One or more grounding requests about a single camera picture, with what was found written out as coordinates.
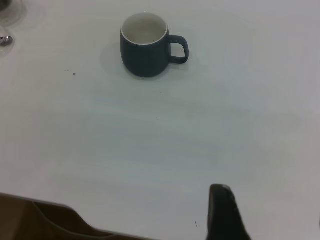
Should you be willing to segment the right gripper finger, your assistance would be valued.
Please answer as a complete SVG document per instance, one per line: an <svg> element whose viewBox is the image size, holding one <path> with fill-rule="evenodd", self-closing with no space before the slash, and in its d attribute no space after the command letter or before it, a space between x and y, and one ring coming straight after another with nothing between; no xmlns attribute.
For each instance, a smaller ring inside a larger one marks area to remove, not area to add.
<svg viewBox="0 0 320 240"><path fill-rule="evenodd" d="M250 240L231 188L212 184L209 189L208 240Z"/></svg>

